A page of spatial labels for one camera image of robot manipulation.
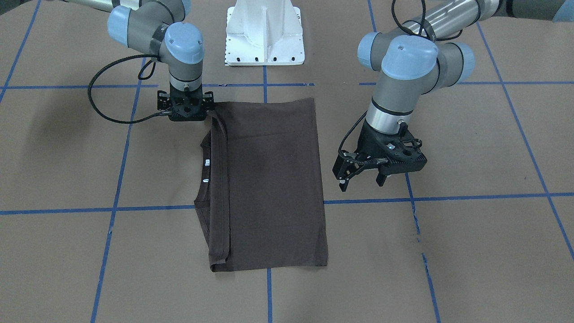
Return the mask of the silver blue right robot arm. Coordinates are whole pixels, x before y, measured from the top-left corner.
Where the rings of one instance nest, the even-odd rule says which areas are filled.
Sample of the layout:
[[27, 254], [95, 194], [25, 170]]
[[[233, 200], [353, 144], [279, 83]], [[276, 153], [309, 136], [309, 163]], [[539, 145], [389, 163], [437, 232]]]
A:
[[158, 91], [155, 116], [171, 121], [203, 121], [213, 110], [212, 92], [202, 90], [204, 40], [185, 22], [190, 0], [78, 0], [77, 4], [108, 12], [107, 31], [121, 45], [148, 57], [147, 65], [165, 63], [170, 90]]

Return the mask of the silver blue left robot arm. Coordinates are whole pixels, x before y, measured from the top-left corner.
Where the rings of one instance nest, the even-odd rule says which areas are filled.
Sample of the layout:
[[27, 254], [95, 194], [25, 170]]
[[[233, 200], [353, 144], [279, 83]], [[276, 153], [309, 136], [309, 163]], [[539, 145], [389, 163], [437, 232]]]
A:
[[422, 141], [409, 131], [420, 96], [459, 84], [473, 72], [472, 49], [455, 42], [465, 27], [490, 17], [572, 22], [571, 0], [452, 0], [400, 22], [391, 10], [396, 28], [371, 32], [357, 47], [363, 67], [380, 73], [353, 152], [340, 146], [332, 168], [345, 192], [350, 180], [365, 170], [377, 170], [383, 186], [393, 174], [420, 171], [427, 163]]

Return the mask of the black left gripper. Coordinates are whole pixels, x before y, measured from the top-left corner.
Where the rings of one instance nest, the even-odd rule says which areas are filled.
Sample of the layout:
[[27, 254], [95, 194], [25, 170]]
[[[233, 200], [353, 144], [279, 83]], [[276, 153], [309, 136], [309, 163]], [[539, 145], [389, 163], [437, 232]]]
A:
[[387, 178], [393, 174], [420, 171], [427, 163], [427, 158], [421, 151], [422, 141], [414, 138], [408, 130], [408, 124], [402, 122], [396, 134], [384, 134], [376, 131], [368, 123], [361, 127], [355, 153], [341, 153], [336, 157], [332, 172], [339, 181], [339, 188], [346, 192], [350, 179], [362, 171], [366, 163], [377, 167], [378, 174], [375, 182], [382, 187]]

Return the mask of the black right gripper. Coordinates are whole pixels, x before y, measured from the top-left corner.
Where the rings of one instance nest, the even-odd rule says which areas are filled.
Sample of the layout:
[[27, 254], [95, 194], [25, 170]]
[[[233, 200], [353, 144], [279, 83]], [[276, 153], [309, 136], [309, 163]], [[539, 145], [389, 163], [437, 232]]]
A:
[[181, 91], [170, 85], [171, 115], [174, 122], [204, 121], [209, 110], [209, 92], [202, 86], [193, 91]]

